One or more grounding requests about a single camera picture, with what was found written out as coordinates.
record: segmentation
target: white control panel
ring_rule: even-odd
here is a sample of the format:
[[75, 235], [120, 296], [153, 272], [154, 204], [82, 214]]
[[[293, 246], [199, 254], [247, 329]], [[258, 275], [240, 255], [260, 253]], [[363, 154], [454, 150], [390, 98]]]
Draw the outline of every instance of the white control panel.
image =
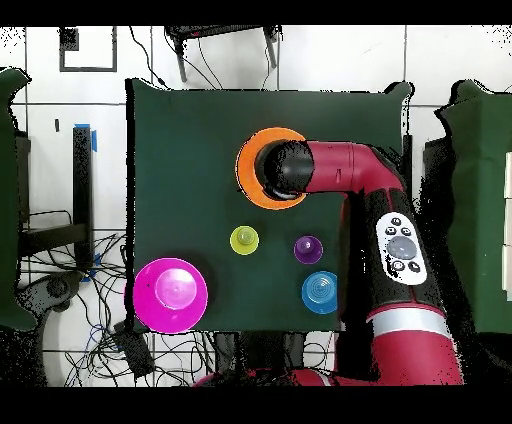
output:
[[382, 267], [389, 278], [408, 286], [424, 283], [427, 269], [411, 221], [400, 213], [387, 213], [376, 230]]

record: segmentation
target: orange ring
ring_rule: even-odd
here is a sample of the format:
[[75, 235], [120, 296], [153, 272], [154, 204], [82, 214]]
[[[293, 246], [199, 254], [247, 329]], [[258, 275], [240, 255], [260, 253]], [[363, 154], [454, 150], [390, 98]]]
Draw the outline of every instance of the orange ring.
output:
[[305, 141], [299, 133], [287, 128], [267, 128], [258, 131], [247, 140], [236, 158], [235, 175], [238, 185], [245, 196], [255, 205], [265, 209], [280, 210], [291, 208], [302, 202], [306, 194], [293, 200], [273, 200], [263, 192], [263, 187], [256, 178], [254, 161], [260, 150], [276, 140]]

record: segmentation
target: yellow cup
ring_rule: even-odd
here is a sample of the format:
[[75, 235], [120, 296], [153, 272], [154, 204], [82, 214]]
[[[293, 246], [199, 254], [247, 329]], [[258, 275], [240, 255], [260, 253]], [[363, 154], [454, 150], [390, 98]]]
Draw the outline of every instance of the yellow cup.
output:
[[229, 244], [239, 255], [253, 253], [258, 248], [259, 241], [256, 230], [247, 225], [235, 228], [229, 238]]

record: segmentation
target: green cloth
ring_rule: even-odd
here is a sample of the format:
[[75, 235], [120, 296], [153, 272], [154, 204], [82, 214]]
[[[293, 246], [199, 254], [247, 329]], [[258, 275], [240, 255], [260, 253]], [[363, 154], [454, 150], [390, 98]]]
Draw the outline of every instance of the green cloth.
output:
[[476, 331], [512, 334], [512, 302], [502, 290], [505, 154], [512, 151], [512, 95], [494, 94], [464, 81], [441, 115], [457, 157], [448, 247]]
[[0, 71], [0, 327], [33, 329], [37, 321], [22, 309], [15, 298], [19, 281], [18, 232], [19, 194], [15, 127], [10, 103], [28, 82], [23, 72], [6, 68]]
[[[135, 110], [135, 273], [161, 257], [184, 259], [203, 274], [208, 307], [196, 330], [312, 331], [338, 328], [336, 313], [317, 315], [301, 298], [313, 272], [339, 274], [342, 196], [308, 196], [269, 211], [238, 191], [235, 160], [257, 131], [284, 127], [308, 140], [353, 141], [402, 151], [401, 113], [408, 83], [384, 93], [164, 91], [132, 80]], [[236, 254], [240, 225], [258, 249]], [[324, 246], [314, 265], [293, 254], [302, 235]]]

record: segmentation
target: magenta cup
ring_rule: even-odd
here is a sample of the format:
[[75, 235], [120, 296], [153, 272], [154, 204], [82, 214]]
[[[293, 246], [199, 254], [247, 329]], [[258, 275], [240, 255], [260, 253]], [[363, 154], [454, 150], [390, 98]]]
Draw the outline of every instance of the magenta cup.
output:
[[203, 276], [182, 259], [157, 259], [135, 277], [135, 313], [152, 331], [175, 334], [190, 330], [203, 316], [207, 303]]

